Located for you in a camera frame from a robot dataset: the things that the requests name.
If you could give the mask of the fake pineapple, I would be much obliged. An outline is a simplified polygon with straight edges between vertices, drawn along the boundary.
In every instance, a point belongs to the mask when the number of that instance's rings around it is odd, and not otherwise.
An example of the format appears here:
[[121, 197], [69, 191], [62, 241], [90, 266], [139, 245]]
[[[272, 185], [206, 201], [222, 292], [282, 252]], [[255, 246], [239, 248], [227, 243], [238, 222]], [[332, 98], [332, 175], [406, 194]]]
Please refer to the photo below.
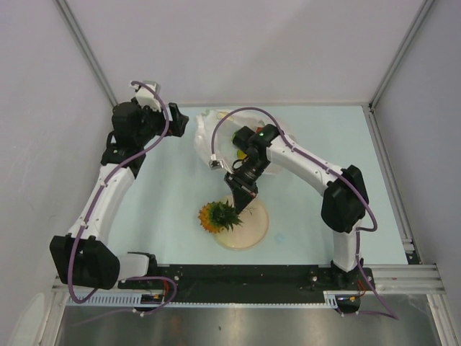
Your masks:
[[198, 213], [200, 225], [211, 234], [219, 234], [221, 231], [232, 231], [242, 224], [236, 209], [226, 200], [207, 203], [202, 206]]

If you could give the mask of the beige ceramic plate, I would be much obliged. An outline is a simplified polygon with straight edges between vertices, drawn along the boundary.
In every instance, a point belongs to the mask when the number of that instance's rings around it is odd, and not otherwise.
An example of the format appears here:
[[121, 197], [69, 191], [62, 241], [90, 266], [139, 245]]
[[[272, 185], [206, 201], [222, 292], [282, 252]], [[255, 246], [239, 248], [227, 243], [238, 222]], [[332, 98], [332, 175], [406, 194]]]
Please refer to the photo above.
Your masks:
[[269, 213], [265, 204], [255, 198], [239, 215], [241, 223], [233, 230], [223, 229], [213, 237], [222, 247], [243, 251], [255, 247], [267, 235]]

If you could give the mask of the fake mango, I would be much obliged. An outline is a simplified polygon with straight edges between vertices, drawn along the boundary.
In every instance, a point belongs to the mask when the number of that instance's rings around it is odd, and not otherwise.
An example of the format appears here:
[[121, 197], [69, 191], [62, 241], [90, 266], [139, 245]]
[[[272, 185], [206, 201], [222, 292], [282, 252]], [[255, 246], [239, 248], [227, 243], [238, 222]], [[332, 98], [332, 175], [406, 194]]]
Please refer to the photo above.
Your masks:
[[246, 154], [240, 150], [237, 150], [237, 157], [239, 160], [243, 160], [246, 158]]

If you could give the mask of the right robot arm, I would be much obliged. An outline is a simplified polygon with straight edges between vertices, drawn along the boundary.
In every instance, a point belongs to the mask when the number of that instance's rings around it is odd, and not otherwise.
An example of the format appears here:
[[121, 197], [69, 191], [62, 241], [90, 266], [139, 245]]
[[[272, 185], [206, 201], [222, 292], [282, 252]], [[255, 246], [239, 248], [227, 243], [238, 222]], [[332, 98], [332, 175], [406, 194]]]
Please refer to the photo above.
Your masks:
[[369, 206], [361, 171], [354, 165], [343, 169], [304, 151], [272, 124], [258, 132], [244, 126], [235, 132], [232, 143], [246, 154], [240, 167], [225, 175], [237, 214], [256, 198], [256, 181], [270, 164], [298, 176], [323, 198], [321, 218], [334, 237], [332, 280], [340, 289], [351, 288], [358, 281], [361, 265], [354, 233]]

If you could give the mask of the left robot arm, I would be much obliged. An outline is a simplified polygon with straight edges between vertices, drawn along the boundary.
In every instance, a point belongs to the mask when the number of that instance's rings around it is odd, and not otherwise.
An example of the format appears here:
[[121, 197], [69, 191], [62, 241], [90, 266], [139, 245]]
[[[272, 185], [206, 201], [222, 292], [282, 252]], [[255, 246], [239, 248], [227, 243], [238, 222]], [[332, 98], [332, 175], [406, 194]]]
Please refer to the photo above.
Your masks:
[[106, 140], [97, 183], [65, 236], [54, 236], [50, 253], [61, 282], [108, 290], [121, 280], [134, 278], [144, 288], [157, 284], [154, 255], [145, 252], [114, 254], [107, 242], [121, 202], [146, 158], [148, 142], [166, 136], [181, 137], [189, 121], [177, 104], [170, 116], [132, 99], [112, 110], [112, 131]]

